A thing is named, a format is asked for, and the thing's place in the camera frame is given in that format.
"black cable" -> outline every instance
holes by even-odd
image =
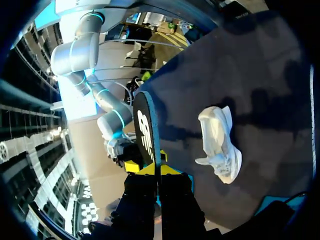
[[[302,197],[303,195],[306,195],[308,194],[307,191],[302,191],[302,192],[299,192],[291,197],[289,197],[287,200],[284,201],[285,204],[288,204],[289,202],[291,202],[293,199],[296,199],[298,197]]]

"teal object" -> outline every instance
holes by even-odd
[[[305,195],[304,196],[297,196],[296,198],[292,199],[290,202],[287,204],[293,209],[297,210],[300,205],[303,203],[305,200]],[[273,201],[281,201],[284,202],[288,200],[289,197],[278,197],[278,196],[265,196],[259,209],[256,211],[255,215],[260,213],[263,209],[265,209],[269,204],[271,204]]]

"window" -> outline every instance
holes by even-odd
[[[48,201],[43,207],[43,211],[48,215],[53,222],[55,222],[61,228],[65,228],[65,219],[60,215],[55,206]],[[44,240],[51,237],[50,233],[39,223],[37,237],[39,240]]]
[[[37,151],[37,154],[38,154],[38,158],[39,158],[42,170],[44,172],[44,175],[48,177],[48,175],[55,168],[59,160],[65,154],[65,149],[64,149],[64,146],[62,145],[61,140],[59,140],[56,142],[52,142],[51,145],[48,145],[42,148],[41,150]]]
[[[7,183],[9,192],[13,197],[12,204],[23,219],[29,211],[29,204],[35,199],[40,183],[35,171],[27,165],[15,174]]]
[[[69,134],[65,136],[66,145],[68,146],[68,150],[72,149]]]
[[[72,186],[70,184],[72,179],[72,171],[70,169],[70,166],[68,166],[61,174],[53,188],[53,193],[56,195],[59,202],[65,209],[68,207],[70,194],[72,193]]]

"robotic arm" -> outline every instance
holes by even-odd
[[[133,120],[132,106],[118,100],[108,89],[97,82],[93,74],[88,78],[84,70],[94,68],[99,56],[99,34],[105,16],[99,11],[86,12],[79,20],[74,40],[57,46],[51,55],[51,69],[55,75],[67,77],[84,96],[92,92],[97,104],[106,114],[97,120],[104,145],[112,159],[123,154],[123,128]]]

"ceiling light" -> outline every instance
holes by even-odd
[[[60,135],[60,132],[58,130],[52,130],[50,133],[55,137]]]
[[[82,219],[82,225],[88,225],[88,220],[87,219]]]
[[[89,234],[89,233],[90,233],[89,228],[85,227],[85,228],[83,229],[83,232],[84,232],[85,234]]]

